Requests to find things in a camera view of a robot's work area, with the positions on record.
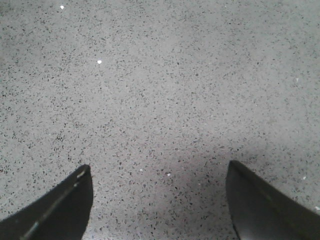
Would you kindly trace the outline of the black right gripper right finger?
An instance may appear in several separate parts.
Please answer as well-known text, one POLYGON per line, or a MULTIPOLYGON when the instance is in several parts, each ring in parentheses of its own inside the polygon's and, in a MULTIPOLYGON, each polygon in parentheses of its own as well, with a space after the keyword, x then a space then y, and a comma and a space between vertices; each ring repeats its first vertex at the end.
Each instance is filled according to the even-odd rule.
POLYGON ((318 240, 320 216, 298 204, 239 161, 229 162, 226 197, 240 240, 318 240))

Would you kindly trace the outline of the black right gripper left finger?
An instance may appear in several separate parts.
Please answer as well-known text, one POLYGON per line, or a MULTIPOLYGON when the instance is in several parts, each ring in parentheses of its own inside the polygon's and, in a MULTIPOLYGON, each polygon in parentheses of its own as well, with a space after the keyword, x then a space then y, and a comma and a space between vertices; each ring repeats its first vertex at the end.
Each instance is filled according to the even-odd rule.
POLYGON ((2 240, 80 240, 93 205, 91 168, 84 164, 38 200, 0 222, 2 240))

